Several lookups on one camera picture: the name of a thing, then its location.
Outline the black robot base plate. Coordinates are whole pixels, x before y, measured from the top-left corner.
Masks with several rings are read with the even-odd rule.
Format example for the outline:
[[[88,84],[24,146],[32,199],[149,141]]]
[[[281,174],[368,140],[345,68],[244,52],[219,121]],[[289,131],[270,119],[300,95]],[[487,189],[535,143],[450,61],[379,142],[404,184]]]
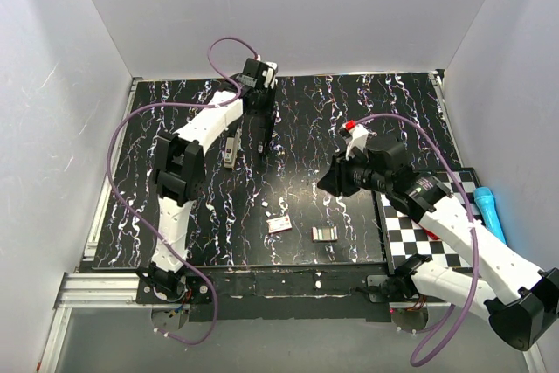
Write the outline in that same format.
[[[217,291],[220,321],[364,319],[388,322],[392,311],[427,309],[430,298],[385,295],[385,263],[318,266],[200,267]]]

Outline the staple box tray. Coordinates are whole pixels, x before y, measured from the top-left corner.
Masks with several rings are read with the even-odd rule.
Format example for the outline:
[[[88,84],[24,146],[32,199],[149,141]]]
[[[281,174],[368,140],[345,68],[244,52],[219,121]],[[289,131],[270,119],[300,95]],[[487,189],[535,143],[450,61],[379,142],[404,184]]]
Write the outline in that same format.
[[[335,242],[338,240],[336,226],[323,226],[312,228],[312,240],[314,242]]]

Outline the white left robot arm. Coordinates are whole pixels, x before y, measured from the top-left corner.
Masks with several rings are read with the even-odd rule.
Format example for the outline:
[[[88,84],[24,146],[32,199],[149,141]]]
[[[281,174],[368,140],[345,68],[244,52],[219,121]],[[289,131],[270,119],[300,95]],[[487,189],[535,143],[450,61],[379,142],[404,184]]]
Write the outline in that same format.
[[[187,293],[181,258],[186,257],[186,233],[193,204],[206,180],[205,155],[223,133],[231,139],[224,156],[233,158],[238,149],[240,119],[246,114],[258,122],[257,151],[267,153],[276,120],[275,94],[278,65],[248,58],[241,73],[232,76],[214,93],[210,107],[173,133],[157,136],[154,183],[159,206],[161,237],[143,278],[155,295],[178,302]]]

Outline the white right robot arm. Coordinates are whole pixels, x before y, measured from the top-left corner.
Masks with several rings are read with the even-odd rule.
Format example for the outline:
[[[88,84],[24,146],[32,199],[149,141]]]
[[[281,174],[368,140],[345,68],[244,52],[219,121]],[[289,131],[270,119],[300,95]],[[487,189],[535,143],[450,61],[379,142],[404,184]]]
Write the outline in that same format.
[[[347,146],[333,156],[319,189],[335,197],[377,192],[395,211],[435,234],[479,271],[470,312],[509,346],[529,350],[558,319],[557,268],[544,270],[524,259],[469,218],[463,200],[437,176],[412,168],[395,136],[373,136],[363,127],[343,136]]]

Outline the white red staple box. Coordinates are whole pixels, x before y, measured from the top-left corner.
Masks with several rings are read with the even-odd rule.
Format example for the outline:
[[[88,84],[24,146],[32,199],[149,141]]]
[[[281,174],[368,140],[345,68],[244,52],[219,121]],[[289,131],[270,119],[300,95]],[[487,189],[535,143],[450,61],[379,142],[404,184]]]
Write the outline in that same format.
[[[269,234],[275,234],[292,229],[292,223],[289,216],[268,219],[266,222]]]

